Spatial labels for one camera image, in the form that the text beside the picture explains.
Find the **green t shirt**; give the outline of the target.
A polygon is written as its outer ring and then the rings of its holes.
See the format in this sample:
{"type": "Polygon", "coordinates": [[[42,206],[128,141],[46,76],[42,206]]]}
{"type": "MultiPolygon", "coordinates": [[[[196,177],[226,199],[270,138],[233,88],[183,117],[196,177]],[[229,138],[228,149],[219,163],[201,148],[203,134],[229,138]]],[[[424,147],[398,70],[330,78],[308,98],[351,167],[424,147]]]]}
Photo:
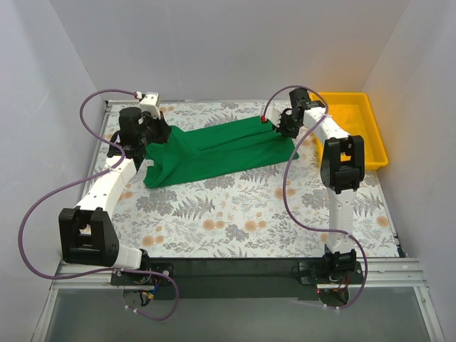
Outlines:
{"type": "Polygon", "coordinates": [[[257,117],[191,131],[172,126],[166,143],[147,146],[153,164],[143,182],[155,189],[274,165],[287,162],[294,148],[257,117]]]}

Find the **yellow plastic tray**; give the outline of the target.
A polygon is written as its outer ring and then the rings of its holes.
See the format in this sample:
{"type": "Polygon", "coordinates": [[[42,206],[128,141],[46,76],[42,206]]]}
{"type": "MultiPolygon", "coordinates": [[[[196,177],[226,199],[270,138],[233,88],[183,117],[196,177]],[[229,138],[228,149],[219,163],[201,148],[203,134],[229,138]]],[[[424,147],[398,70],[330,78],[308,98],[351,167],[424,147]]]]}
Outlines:
{"type": "Polygon", "coordinates": [[[351,135],[364,139],[366,170],[378,170],[388,165],[383,144],[371,103],[365,93],[321,93],[329,104],[334,121],[351,135]]]}

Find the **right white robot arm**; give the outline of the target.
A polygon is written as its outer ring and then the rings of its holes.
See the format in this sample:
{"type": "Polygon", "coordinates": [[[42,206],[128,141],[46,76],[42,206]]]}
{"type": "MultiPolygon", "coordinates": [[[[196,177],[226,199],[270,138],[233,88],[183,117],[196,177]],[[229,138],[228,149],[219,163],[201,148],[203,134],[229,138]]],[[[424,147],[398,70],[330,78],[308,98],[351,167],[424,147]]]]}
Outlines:
{"type": "Polygon", "coordinates": [[[301,127],[323,145],[321,181],[328,193],[329,229],[317,276],[338,283],[356,270],[353,209],[356,192],[365,176],[364,140],[341,128],[328,114],[328,104],[312,100],[305,88],[289,93],[291,108],[279,114],[277,132],[295,138],[301,127]]]}

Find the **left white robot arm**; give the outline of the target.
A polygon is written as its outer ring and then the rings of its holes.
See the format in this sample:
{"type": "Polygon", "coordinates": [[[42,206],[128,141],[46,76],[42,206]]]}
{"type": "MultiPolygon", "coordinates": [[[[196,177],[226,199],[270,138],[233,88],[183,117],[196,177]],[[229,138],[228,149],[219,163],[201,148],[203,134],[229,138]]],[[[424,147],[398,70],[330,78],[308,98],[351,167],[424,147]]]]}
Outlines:
{"type": "Polygon", "coordinates": [[[106,174],[99,177],[73,209],[62,209],[58,217],[63,260],[69,264],[127,269],[134,284],[146,284],[152,275],[143,253],[121,244],[111,222],[117,201],[137,174],[151,143],[167,142],[171,127],[160,109],[153,105],[124,108],[119,114],[120,129],[113,134],[105,161],[106,174]]]}

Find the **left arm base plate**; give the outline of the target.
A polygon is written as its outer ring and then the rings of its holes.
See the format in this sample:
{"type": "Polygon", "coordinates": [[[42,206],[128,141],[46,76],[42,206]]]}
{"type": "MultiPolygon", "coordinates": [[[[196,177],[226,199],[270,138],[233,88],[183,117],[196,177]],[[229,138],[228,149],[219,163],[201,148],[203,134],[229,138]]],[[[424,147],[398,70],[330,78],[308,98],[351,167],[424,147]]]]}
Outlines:
{"type": "MultiPolygon", "coordinates": [[[[175,265],[172,263],[156,263],[146,267],[147,271],[164,274],[170,278],[173,277],[175,265]]],[[[117,271],[111,276],[110,285],[113,286],[154,286],[158,282],[163,282],[164,285],[170,285],[170,281],[163,279],[162,276],[146,274],[138,274],[126,271],[117,271]]]]}

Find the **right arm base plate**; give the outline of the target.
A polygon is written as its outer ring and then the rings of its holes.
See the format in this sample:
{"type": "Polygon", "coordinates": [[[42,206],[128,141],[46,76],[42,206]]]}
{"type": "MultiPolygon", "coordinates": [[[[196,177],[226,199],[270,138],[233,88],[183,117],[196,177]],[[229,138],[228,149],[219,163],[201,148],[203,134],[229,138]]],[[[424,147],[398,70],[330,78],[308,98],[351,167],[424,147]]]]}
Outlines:
{"type": "Polygon", "coordinates": [[[361,284],[363,271],[358,261],[329,261],[324,258],[299,260],[292,266],[291,274],[304,285],[311,284],[361,284]]]}

